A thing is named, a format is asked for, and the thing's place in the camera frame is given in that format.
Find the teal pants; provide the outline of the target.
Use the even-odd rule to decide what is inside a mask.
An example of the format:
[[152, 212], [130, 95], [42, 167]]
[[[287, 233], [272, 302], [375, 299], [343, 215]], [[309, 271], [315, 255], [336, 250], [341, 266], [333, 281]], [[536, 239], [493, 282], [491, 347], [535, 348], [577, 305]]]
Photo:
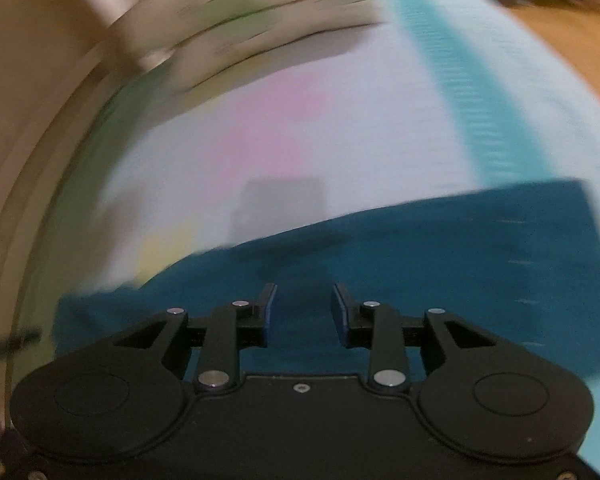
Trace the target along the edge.
[[268, 348], [253, 372], [347, 373], [366, 365], [340, 344], [332, 286], [407, 315], [441, 308], [582, 377], [600, 374], [600, 234], [575, 180], [419, 200], [348, 214], [188, 256], [137, 288], [65, 296], [58, 354], [181, 307], [190, 315], [277, 285]]

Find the leaf print pillow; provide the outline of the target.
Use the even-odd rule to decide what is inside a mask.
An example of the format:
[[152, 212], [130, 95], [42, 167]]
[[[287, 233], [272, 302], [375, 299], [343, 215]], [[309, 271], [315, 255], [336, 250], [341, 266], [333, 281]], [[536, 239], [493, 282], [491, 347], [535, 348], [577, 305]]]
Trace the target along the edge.
[[253, 55], [380, 20], [376, 0], [138, 0], [114, 31], [134, 58], [170, 53], [172, 87], [187, 91]]

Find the wooden headboard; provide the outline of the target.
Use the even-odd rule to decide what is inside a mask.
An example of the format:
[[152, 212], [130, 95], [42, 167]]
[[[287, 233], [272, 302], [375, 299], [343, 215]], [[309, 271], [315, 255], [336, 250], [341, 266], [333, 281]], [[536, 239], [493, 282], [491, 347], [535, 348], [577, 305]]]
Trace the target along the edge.
[[74, 152], [137, 71], [87, 0], [0, 0], [0, 336]]

